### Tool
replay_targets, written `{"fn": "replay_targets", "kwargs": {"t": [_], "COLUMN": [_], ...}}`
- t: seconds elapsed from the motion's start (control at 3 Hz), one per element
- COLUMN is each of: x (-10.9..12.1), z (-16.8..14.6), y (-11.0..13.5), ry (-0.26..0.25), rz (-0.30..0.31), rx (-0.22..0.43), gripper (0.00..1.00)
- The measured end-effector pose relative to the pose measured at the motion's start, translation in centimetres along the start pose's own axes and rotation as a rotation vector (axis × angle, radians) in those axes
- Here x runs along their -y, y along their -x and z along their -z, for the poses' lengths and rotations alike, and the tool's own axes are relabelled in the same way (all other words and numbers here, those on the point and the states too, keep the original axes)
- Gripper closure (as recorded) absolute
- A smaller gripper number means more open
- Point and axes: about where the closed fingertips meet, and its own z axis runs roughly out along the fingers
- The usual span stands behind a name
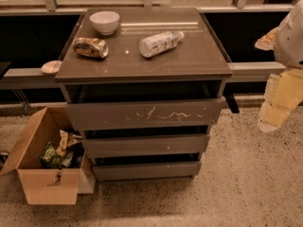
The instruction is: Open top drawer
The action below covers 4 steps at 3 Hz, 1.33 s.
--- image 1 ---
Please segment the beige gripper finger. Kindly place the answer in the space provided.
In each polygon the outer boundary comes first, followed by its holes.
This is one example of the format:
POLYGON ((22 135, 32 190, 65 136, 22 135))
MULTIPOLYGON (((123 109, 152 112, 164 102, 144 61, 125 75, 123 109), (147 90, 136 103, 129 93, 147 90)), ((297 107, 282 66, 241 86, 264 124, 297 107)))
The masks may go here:
POLYGON ((275 131, 289 115, 288 111, 274 107, 269 102, 264 101, 258 115, 258 128, 263 132, 275 131))

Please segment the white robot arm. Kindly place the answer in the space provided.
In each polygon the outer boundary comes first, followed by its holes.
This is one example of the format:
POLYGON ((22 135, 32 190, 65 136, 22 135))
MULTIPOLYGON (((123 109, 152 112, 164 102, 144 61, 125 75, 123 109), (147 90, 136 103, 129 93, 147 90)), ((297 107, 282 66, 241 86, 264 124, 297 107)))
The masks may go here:
POLYGON ((255 43, 259 49, 274 50, 275 60, 285 66, 279 75, 267 80, 258 128, 277 130, 292 110, 303 101, 303 1, 295 4, 277 28, 255 43))

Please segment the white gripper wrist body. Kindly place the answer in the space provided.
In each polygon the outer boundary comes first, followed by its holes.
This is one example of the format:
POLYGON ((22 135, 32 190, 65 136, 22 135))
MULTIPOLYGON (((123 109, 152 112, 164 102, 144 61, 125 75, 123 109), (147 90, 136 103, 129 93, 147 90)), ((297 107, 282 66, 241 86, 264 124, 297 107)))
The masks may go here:
POLYGON ((271 74, 265 89, 265 101, 284 110, 293 110, 303 100, 303 71, 290 69, 271 74))

